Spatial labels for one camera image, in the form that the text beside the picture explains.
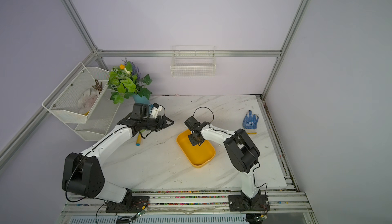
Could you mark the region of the yellow plastic storage box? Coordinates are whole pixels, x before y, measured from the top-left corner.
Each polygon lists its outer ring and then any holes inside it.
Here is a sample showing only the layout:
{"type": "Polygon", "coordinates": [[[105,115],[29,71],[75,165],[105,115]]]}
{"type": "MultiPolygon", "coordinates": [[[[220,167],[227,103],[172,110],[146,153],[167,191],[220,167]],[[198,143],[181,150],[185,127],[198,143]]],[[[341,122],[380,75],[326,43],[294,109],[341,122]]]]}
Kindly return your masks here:
{"type": "Polygon", "coordinates": [[[201,145],[193,146],[188,138],[189,135],[191,135],[189,130],[180,133],[177,144],[193,167],[202,168],[215,157],[215,148],[208,140],[201,145]]]}

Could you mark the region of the green shovel with yellow handle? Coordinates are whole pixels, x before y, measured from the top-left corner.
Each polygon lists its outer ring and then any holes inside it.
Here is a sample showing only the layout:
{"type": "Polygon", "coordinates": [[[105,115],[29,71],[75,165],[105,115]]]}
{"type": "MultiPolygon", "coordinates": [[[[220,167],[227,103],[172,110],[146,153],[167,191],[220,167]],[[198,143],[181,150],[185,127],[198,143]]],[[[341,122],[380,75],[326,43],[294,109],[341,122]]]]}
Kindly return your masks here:
{"type": "Polygon", "coordinates": [[[136,146],[140,146],[141,145],[142,139],[143,139],[142,138],[142,134],[139,133],[138,137],[137,137],[137,140],[136,140],[136,146]]]}

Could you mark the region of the blue dotted work glove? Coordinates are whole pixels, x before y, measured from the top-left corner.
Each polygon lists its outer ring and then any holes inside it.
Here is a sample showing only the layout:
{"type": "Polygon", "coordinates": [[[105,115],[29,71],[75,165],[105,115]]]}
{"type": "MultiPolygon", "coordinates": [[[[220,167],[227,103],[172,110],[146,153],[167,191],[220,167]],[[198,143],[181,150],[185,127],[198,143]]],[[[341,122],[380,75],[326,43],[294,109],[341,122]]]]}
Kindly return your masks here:
{"type": "Polygon", "coordinates": [[[259,116],[249,110],[243,119],[243,128],[245,130],[256,130],[259,121],[259,116]]]}

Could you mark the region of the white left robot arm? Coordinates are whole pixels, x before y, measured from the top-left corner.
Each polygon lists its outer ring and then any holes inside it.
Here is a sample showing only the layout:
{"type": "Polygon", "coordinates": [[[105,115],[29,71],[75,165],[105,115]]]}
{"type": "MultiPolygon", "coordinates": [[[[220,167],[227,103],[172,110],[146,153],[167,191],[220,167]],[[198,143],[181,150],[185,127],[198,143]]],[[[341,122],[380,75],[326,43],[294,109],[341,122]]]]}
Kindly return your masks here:
{"type": "Polygon", "coordinates": [[[132,191],[105,179],[102,166],[121,145],[144,131],[159,132],[174,124],[157,103],[136,103],[133,110],[121,119],[114,129],[93,146],[80,153],[70,153],[64,163],[62,189],[82,198],[97,198],[107,203],[131,206],[132,191]]]}

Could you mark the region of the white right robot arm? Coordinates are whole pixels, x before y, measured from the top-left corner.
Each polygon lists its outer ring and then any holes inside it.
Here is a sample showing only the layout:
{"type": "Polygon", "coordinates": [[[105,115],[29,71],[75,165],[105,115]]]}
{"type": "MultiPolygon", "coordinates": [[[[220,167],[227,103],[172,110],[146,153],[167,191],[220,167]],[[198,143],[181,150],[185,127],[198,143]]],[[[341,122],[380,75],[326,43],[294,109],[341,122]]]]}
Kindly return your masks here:
{"type": "Polygon", "coordinates": [[[224,130],[209,122],[198,122],[193,116],[185,125],[190,130],[188,137],[193,146],[201,146],[205,141],[223,145],[234,168],[241,175],[241,192],[248,198],[254,198],[258,193],[254,171],[259,166],[260,151],[244,129],[236,131],[224,130]]]}

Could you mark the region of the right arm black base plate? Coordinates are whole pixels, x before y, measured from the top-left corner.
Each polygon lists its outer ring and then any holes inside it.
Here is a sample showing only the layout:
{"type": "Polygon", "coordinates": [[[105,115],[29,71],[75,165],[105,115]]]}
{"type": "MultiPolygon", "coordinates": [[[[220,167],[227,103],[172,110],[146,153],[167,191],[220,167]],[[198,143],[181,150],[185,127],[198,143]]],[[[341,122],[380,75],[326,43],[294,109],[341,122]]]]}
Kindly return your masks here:
{"type": "Polygon", "coordinates": [[[253,198],[248,198],[244,193],[228,196],[230,211],[260,211],[268,212],[271,207],[268,196],[261,190],[253,198]]]}

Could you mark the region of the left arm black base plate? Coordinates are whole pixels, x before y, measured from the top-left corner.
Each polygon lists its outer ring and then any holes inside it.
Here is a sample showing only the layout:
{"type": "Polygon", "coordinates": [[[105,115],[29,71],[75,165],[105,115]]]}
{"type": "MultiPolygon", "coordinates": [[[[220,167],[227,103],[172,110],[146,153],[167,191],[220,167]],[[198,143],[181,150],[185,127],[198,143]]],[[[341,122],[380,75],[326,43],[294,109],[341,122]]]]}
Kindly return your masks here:
{"type": "Polygon", "coordinates": [[[107,202],[106,213],[138,213],[146,209],[149,204],[149,196],[133,196],[133,192],[127,189],[125,198],[120,203],[107,202]]]}

